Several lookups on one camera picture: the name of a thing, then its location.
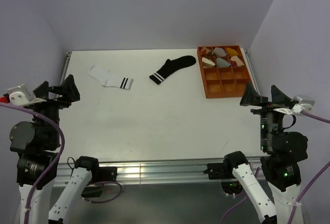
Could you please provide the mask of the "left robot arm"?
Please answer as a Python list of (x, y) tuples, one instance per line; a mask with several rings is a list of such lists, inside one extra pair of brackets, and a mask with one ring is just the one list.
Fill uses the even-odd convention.
[(19, 156), (17, 183), (21, 195), (21, 223), (68, 223), (72, 208), (90, 182), (100, 178), (98, 159), (81, 156), (76, 160), (68, 185), (50, 207), (64, 134), (59, 127), (59, 111), (80, 100), (74, 76), (59, 86), (44, 81), (35, 90), (22, 84), (7, 90), (9, 104), (33, 116), (10, 131), (10, 151)]

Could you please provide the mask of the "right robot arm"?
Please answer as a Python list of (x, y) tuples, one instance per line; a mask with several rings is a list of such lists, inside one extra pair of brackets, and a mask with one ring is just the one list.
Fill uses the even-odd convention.
[(241, 151), (224, 158), (223, 171), (242, 185), (251, 200), (260, 223), (303, 223), (298, 196), (301, 173), (298, 162), (308, 158), (306, 136), (289, 132), (283, 126), (284, 115), (296, 117), (304, 107), (302, 98), (291, 99), (276, 86), (271, 87), (272, 100), (262, 97), (248, 82), (240, 106), (256, 106), (251, 113), (260, 116), (261, 169), (272, 197), (269, 198), (257, 181), (252, 167)]

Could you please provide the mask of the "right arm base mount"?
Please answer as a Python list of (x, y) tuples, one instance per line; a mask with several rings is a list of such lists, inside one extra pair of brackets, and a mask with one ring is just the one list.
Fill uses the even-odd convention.
[(234, 179), (233, 174), (224, 163), (209, 163), (203, 173), (207, 174), (210, 180)]

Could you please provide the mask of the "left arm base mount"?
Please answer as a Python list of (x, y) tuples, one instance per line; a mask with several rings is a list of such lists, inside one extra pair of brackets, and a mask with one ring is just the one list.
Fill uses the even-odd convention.
[(97, 182), (115, 182), (117, 180), (118, 168), (117, 167), (99, 167), (92, 172), (92, 179), (90, 183)]

